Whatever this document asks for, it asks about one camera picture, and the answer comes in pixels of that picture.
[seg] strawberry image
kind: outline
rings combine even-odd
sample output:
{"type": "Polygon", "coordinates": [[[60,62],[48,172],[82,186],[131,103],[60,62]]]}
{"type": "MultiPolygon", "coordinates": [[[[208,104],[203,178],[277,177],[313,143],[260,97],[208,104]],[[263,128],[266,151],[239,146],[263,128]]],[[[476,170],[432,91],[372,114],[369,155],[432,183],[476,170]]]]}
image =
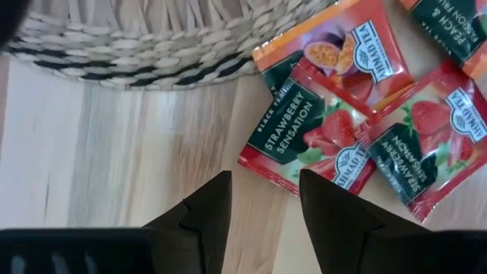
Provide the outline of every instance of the strawberry image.
{"type": "Polygon", "coordinates": [[[421,134],[419,137],[419,142],[421,145],[421,153],[426,156],[436,151],[438,146],[441,143],[447,143],[451,137],[451,127],[445,126],[443,129],[440,129],[438,132],[430,134],[430,135],[423,135],[421,134]]]}
{"type": "Polygon", "coordinates": [[[470,138],[463,134],[453,132],[451,135],[450,156],[448,166],[452,166],[458,161],[468,161],[473,154],[473,143],[470,138]]]}
{"type": "Polygon", "coordinates": [[[409,114],[416,131],[424,135],[433,134],[450,122],[450,108],[430,101],[414,103],[409,114]]]}
{"type": "Polygon", "coordinates": [[[333,144],[346,148],[355,144],[352,116],[347,110],[337,110],[325,118],[323,134],[333,144]]]}
{"type": "Polygon", "coordinates": [[[320,148],[326,156],[334,156],[340,152],[340,147],[325,137],[321,127],[317,127],[304,134],[303,140],[310,148],[320,148]]]}
{"type": "Polygon", "coordinates": [[[323,161],[310,164],[305,167],[305,169],[312,170],[317,174],[325,177],[328,180],[333,180],[335,178],[335,158],[327,158],[323,161]]]}

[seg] orange tea packet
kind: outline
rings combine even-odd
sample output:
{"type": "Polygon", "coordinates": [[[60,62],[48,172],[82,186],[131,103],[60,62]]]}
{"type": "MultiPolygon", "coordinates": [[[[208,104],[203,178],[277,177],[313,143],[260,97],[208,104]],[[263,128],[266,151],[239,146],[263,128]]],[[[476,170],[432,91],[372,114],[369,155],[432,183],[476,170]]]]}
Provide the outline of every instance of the orange tea packet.
{"type": "Polygon", "coordinates": [[[382,0],[342,0],[252,55],[274,95],[303,56],[369,107],[412,83],[382,0]]]}
{"type": "Polygon", "coordinates": [[[487,72],[486,0],[400,0],[471,78],[487,72]]]}

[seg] woven basket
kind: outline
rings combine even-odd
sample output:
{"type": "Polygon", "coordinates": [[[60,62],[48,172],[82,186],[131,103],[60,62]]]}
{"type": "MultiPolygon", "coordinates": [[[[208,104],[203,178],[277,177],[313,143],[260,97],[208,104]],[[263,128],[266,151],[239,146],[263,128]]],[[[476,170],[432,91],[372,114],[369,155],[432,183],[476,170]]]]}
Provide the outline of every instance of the woven basket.
{"type": "Polygon", "coordinates": [[[194,88],[255,72],[252,49],[333,2],[260,1],[37,0],[8,51],[112,88],[194,88]]]}

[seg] black object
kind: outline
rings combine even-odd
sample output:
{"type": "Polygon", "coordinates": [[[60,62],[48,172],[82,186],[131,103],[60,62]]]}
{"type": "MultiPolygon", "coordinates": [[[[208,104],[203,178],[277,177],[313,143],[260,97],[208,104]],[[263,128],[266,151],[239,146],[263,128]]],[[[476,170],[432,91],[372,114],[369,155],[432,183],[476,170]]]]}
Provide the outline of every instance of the black object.
{"type": "Polygon", "coordinates": [[[304,220],[326,274],[487,273],[487,233],[429,231],[301,171],[304,220]]]}
{"type": "Polygon", "coordinates": [[[0,232],[0,273],[221,273],[231,218],[224,171],[143,228],[0,232]]]}

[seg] light wood table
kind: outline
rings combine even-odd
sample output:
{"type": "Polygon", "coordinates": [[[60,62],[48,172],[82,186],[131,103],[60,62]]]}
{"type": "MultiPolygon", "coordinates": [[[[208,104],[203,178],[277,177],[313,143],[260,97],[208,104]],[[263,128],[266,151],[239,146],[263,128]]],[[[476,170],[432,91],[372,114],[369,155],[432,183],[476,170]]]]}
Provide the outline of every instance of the light wood table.
{"type": "MultiPolygon", "coordinates": [[[[418,79],[441,51],[397,3],[386,5],[418,79]]],[[[298,198],[236,164],[271,102],[258,75],[194,91],[114,91],[4,57],[0,97],[0,227],[139,226],[232,170],[224,273],[320,272],[298,198]]],[[[425,225],[487,228],[486,175],[472,176],[425,225]]],[[[380,174],[361,195],[412,219],[380,174]]]]}

